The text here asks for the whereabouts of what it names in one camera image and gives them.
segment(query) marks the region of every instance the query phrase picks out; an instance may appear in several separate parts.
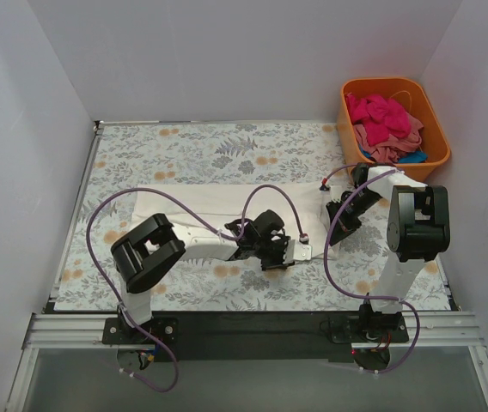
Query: orange bin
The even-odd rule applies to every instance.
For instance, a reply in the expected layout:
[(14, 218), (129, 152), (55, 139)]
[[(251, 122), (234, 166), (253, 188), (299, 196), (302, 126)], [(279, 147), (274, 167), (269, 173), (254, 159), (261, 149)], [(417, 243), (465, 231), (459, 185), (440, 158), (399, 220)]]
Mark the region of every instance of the orange bin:
[(450, 147), (442, 133), (441, 125), (436, 119), (433, 108), (429, 103), (422, 87), (416, 82), (404, 77), (382, 77), (350, 80), (341, 88), (341, 107), (339, 108), (338, 129), (339, 140), (344, 151), (347, 164), (372, 162), (363, 156), (358, 147), (351, 118), (345, 104), (345, 95), (353, 93), (357, 98), (370, 94), (380, 94), (386, 99), (397, 100), (413, 117), (424, 124), (420, 131), (422, 136), (421, 150), (427, 154), (424, 163), (397, 164), (411, 179), (423, 182), (436, 167), (448, 160)]

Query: pink cloth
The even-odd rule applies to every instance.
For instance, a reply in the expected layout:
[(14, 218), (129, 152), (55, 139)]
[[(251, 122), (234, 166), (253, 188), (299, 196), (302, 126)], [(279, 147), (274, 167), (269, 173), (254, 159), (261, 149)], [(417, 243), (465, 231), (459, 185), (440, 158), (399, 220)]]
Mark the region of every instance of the pink cloth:
[(370, 146), (386, 142), (392, 135), (405, 139), (412, 127), (408, 113), (396, 100), (386, 100), (379, 94), (357, 99), (352, 94), (345, 96), (353, 124), (363, 124)]
[(407, 121), (411, 126), (410, 134), (404, 139), (399, 139), (397, 136), (389, 134), (389, 138), (385, 142), (371, 145), (369, 143), (368, 135), (364, 124), (356, 124), (353, 126), (355, 136), (357, 137), (358, 144), (370, 153), (370, 155), (381, 163), (396, 163), (401, 157), (408, 155), (411, 152), (415, 152), (422, 144), (422, 137), (419, 135), (420, 129), (424, 127), (422, 122), (412, 117), (410, 114), (406, 114)]

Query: white towel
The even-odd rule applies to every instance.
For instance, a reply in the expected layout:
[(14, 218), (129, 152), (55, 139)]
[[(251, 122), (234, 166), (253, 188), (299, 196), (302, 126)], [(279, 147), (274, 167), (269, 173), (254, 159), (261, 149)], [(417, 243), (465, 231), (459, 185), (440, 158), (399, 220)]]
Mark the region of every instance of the white towel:
[[(175, 197), (216, 228), (224, 228), (226, 223), (239, 219), (248, 195), (258, 186), (139, 185), (139, 187), (164, 191)], [(296, 206), (303, 232), (309, 236), (313, 257), (321, 258), (329, 224), (326, 203), (330, 201), (330, 192), (320, 191), (318, 182), (277, 186), (288, 194)], [(273, 189), (262, 189), (253, 196), (247, 209), (247, 217), (253, 220), (268, 209), (273, 210), (283, 219), (287, 235), (292, 239), (299, 239), (299, 231), (291, 207), (286, 199)], [(163, 213), (172, 223), (193, 227), (202, 226), (196, 219), (165, 197), (140, 191), (137, 193), (137, 201), (131, 215), (131, 228), (155, 213)], [(336, 258), (338, 249), (339, 245), (335, 245), (328, 257)]]

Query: floral pattern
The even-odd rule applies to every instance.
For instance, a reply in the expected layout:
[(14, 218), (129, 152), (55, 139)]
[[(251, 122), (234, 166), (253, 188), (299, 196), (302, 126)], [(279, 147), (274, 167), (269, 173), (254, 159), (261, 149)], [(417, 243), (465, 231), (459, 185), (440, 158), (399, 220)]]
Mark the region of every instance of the floral pattern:
[[(55, 309), (112, 311), (116, 299), (88, 255), (85, 228), (99, 202), (142, 184), (258, 184), (319, 181), (344, 164), (333, 124), (177, 124), (107, 126), (93, 159)], [(347, 186), (344, 173), (332, 178)], [(99, 214), (92, 243), (119, 287), (110, 245), (126, 233), (136, 194), (119, 197)], [(388, 203), (363, 216), (363, 227), (344, 240), (329, 267), (334, 281), (365, 294), (387, 258)], [(339, 294), (315, 259), (287, 270), (262, 272), (259, 260), (178, 262), (151, 290), (152, 310), (356, 310), (359, 300)], [(448, 310), (436, 263), (422, 270), (407, 296), (418, 310)]]

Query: white wall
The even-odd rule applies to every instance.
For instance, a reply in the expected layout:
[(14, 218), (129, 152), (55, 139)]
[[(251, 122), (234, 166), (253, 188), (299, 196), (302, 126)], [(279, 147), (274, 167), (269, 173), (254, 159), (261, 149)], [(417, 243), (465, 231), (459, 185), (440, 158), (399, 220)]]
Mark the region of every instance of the white wall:
[(0, 1), (0, 410), (60, 259), (92, 127), (26, 0)]
[(453, 149), (435, 181), (448, 187), (451, 287), (488, 343), (488, 2), (464, 0), (423, 76)]
[(29, 0), (93, 119), (334, 118), (420, 77), (460, 0)]

